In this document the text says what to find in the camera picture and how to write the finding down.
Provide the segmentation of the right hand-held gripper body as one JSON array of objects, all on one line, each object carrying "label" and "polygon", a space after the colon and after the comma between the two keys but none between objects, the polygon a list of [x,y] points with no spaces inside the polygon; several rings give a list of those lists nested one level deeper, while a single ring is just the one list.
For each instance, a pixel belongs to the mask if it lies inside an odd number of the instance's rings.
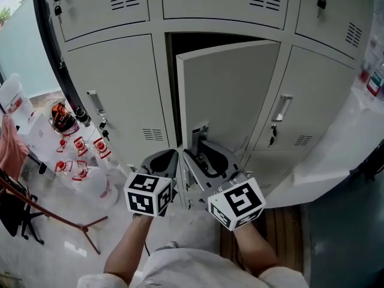
[{"label": "right hand-held gripper body", "polygon": [[209,174],[206,210],[227,230],[234,231],[260,216],[266,200],[254,177],[245,170],[232,175]]}]

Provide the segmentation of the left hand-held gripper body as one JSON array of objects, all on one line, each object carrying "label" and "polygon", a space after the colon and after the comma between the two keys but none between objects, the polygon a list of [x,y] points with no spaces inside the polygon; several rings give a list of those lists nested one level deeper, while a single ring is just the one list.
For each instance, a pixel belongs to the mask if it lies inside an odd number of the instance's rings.
[{"label": "left hand-held gripper body", "polygon": [[124,185],[127,208],[130,212],[163,216],[177,194],[176,172],[151,172],[145,166],[131,172]]}]

